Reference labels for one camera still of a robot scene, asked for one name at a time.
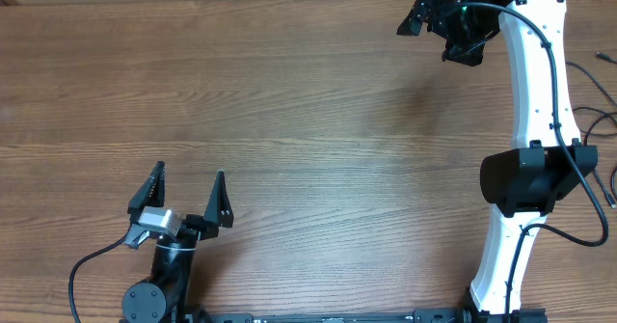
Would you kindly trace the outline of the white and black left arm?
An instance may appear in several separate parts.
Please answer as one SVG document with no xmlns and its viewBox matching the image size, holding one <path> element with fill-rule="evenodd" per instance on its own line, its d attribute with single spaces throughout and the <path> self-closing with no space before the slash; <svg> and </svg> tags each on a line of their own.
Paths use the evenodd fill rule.
<svg viewBox="0 0 617 323">
<path fill-rule="evenodd" d="M 156 241 L 150 274 L 123 295 L 124 322 L 209 322 L 205 309 L 187 304 L 197 245 L 216 238 L 220 228 L 233 225 L 225 173 L 216 174 L 202 214 L 178 216 L 165 205 L 165 163 L 155 164 L 127 207 L 129 229 L 123 244 L 137 250 Z"/>
</svg>

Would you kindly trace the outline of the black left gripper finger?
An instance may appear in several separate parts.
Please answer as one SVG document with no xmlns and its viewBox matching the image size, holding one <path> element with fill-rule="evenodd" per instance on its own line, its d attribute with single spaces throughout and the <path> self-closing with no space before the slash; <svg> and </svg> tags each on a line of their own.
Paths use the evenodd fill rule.
<svg viewBox="0 0 617 323">
<path fill-rule="evenodd" d="M 216 174 L 203 219 L 215 227 L 230 229 L 233 226 L 234 216 L 228 198 L 225 172 L 222 170 Z"/>
<path fill-rule="evenodd" d="M 145 207 L 163 207 L 165 204 L 166 167 L 158 161 L 143 185 L 131 198 L 127 206 L 129 215 L 140 215 Z"/>
</svg>

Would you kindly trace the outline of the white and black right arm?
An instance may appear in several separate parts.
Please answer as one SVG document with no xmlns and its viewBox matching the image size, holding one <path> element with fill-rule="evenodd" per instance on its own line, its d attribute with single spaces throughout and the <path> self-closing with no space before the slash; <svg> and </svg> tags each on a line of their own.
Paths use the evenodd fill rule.
<svg viewBox="0 0 617 323">
<path fill-rule="evenodd" d="M 566 0 L 416 0 L 401 36 L 427 31 L 445 41 L 443 58 L 475 67 L 485 44 L 506 42 L 514 125 L 509 150 L 486 157 L 480 186 L 491 207 L 479 269 L 460 309 L 415 310 L 416 322 L 543 322 L 521 305 L 523 277 L 538 233 L 557 202 L 586 187 L 598 152 L 581 141 L 567 82 Z"/>
</svg>

